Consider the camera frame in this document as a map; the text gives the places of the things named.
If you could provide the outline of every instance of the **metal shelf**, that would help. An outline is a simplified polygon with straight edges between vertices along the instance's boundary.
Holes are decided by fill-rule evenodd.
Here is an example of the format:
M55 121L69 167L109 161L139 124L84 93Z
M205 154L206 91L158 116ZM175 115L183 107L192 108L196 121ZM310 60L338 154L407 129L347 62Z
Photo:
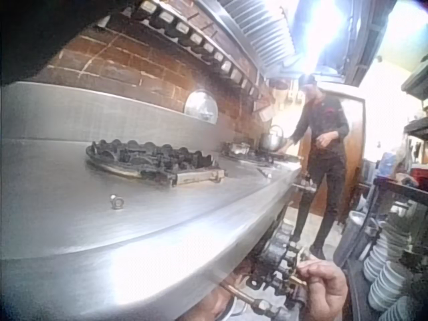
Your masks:
M422 140L428 140L428 117L412 121L404 127L404 132Z
M394 193L405 196L412 201L418 202L428 206L428 192L422 191L421 189L415 189L413 187L408 187L400 184L396 184L392 181L387 181L384 179L375 179L373 184L388 189Z
M354 321L377 321L381 313L372 309L368 304L370 282L364 278L362 269L362 262L353 259L346 261L346 276L348 277L352 303L352 319Z

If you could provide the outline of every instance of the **kitchen floor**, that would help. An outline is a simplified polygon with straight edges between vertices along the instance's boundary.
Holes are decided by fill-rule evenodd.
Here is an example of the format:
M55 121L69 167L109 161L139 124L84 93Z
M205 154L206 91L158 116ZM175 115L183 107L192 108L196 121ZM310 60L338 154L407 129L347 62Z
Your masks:
M295 225L296 219L297 219L297 209L288 207L287 213L285 216L285 220L289 221L293 225ZM305 228L303 229L302 237L300 240L300 244L303 246L309 247L312 242L315 240L316 233L318 232L318 228L321 224L322 217L317 216L314 214L309 214L308 219L306 220ZM333 225L333 228L331 232L328 234L326 243L324 245L324 255L326 256L327 260L332 261L333 259L333 253L336 249L336 246L339 244L340 238L341 238L341 232L342 232L342 226L335 223ZM253 296L254 298L265 298L266 300L269 300L272 304L275 304L276 306L282 306L284 304L284 298L283 296L275 296L274 295L274 289L268 288L266 291L262 290L252 290L250 288L243 288L244 292L248 293L249 295ZM243 302L237 301L235 312L238 312L242 309ZM231 321L267 321L269 318L266 318L265 316L258 316L255 314L251 308L248 308L242 315L236 316L230 319Z

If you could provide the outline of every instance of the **wooden door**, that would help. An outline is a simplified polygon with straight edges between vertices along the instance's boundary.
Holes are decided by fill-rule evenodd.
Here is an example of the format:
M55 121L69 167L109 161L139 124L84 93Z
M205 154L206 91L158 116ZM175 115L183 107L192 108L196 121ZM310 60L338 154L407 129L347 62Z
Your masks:
M347 215L344 210L351 200L351 191L355 184L355 174L361 165L364 153L364 140L365 140L365 104L364 100L359 100L350 96L342 96L337 93L327 92L327 94L336 96L340 99L342 107L348 120L349 134L345 138L345 151L346 151L346 180L345 188L342 196L341 207L339 208L339 216ZM308 164L308 155L310 150L310 129L305 133L303 139L300 141L299 156L304 157L302 161L302 170L306 171ZM296 193L292 206L298 208L301 193ZM319 216L324 215L327 199L327 184L326 179L318 190L315 196L310 212Z

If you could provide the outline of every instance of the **bolt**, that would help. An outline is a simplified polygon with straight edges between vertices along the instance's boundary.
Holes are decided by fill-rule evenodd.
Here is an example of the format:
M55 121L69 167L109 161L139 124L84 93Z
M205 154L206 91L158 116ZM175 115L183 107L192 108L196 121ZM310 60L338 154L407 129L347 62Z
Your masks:
M122 197L115 195L115 194L111 194L110 202L112 204L113 209L122 209L123 205L125 204L124 199Z

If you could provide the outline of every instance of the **stack of bowls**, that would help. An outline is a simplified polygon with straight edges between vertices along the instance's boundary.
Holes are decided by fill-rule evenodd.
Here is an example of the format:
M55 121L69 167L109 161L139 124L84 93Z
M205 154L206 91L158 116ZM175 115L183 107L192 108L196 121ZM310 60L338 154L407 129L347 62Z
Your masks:
M400 297L405 282L412 274L402 264L388 261L376 282L370 287L368 302L370 306L384 312Z
M409 231L400 229L392 222L392 219L385 222L376 245L364 262L364 276L370 282L374 282L379 276L387 261L398 261L404 249L409 246Z
M382 316L379 321L410 321L413 318L413 300L408 296L399 298Z

